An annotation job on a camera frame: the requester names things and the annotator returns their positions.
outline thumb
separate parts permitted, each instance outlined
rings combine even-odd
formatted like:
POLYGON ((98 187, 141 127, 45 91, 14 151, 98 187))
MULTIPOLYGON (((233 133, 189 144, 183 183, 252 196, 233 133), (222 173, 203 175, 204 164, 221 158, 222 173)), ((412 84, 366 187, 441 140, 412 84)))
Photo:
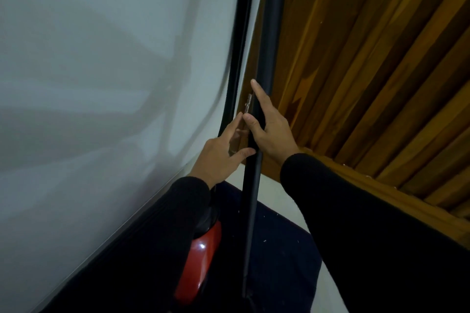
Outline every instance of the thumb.
POLYGON ((244 159, 246 159, 248 156, 254 155, 255 153, 256 153, 256 150, 254 148, 246 147, 238 151, 230 159, 234 161, 238 166, 240 163, 242 163, 244 159))
POLYGON ((248 113, 243 114, 243 119, 245 120, 246 125, 251 130, 251 133, 253 134, 255 140, 260 138, 264 133, 264 130, 259 125, 258 120, 253 115, 248 113))

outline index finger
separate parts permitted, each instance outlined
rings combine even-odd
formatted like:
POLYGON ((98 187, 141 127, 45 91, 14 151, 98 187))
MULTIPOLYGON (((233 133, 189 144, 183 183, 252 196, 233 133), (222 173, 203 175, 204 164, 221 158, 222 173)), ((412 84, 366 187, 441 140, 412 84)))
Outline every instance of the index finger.
POLYGON ((261 105, 261 108, 263 110, 263 113, 266 116, 267 112, 270 112, 273 108, 273 104, 271 103, 271 99, 269 96, 266 94, 264 89, 259 85, 258 82, 256 82, 255 79, 251 80, 251 88, 253 89, 253 92, 256 94, 256 98, 258 98, 259 104, 261 105))
POLYGON ((241 119, 242 119, 242 112, 239 112, 236 115, 236 117, 232 120, 232 122, 227 125, 224 132, 220 136, 220 138, 226 141, 227 144, 230 142, 230 140, 232 139, 232 136, 235 134, 236 129, 241 119))

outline hand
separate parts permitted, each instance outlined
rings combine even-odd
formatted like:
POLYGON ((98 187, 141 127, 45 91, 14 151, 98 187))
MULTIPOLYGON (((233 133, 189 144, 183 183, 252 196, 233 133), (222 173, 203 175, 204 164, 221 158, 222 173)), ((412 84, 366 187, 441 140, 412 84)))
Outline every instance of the hand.
POLYGON ((251 147, 241 149, 232 157, 228 154, 230 141, 237 136, 237 127, 242 113, 227 125, 222 135, 205 143, 193 169, 188 176, 197 177, 207 183, 209 189, 228 178, 248 156, 256 153, 251 147))
POLYGON ((243 119, 250 128, 259 148, 282 166, 289 156, 301 151, 297 147, 286 118, 273 107, 269 96, 254 79, 251 80, 251 88, 253 88, 265 115, 266 127, 263 130, 251 114, 243 114, 243 119))

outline black strip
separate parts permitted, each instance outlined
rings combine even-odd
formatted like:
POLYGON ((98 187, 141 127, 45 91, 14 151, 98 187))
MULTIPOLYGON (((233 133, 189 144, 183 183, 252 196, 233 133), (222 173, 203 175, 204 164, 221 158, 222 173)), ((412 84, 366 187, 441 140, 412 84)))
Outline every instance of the black strip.
POLYGON ((234 29, 232 35, 232 58, 228 73, 228 87, 225 98, 224 113, 220 123, 219 136, 233 120, 237 98, 238 83, 242 68, 243 52, 245 49, 246 32, 250 21, 251 0, 237 0, 234 29))
MULTIPOLYGON (((277 48, 279 43, 279 34, 281 31, 282 11, 284 0, 266 0, 263 13, 263 27, 261 31, 261 43, 259 47, 258 69, 256 80, 270 95, 274 69, 276 67, 277 48)), ((264 129, 266 121, 263 111, 255 98, 253 102, 253 116, 258 119, 259 124, 264 129)), ((256 150, 258 146, 250 134, 248 146, 256 150)), ((242 202, 240 208, 240 220, 242 224, 242 240, 243 249, 243 276, 241 293, 242 298, 246 298, 246 279, 248 275, 248 264, 250 260, 251 239, 253 236, 253 225, 255 219, 256 202, 258 199, 259 178, 261 176, 261 162, 263 153, 258 151, 256 155, 246 159, 245 174, 243 180, 242 202)))

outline person's right arm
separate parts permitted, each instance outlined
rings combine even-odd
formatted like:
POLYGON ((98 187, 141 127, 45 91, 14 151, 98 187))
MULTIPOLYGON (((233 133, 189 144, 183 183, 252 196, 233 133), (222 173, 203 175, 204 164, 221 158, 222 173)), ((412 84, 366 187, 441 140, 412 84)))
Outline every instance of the person's right arm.
POLYGON ((300 153, 287 121, 257 83, 252 87, 267 125, 262 130, 249 114, 245 122, 261 150, 282 165, 281 184, 302 211, 349 311, 464 304, 469 252, 300 153))

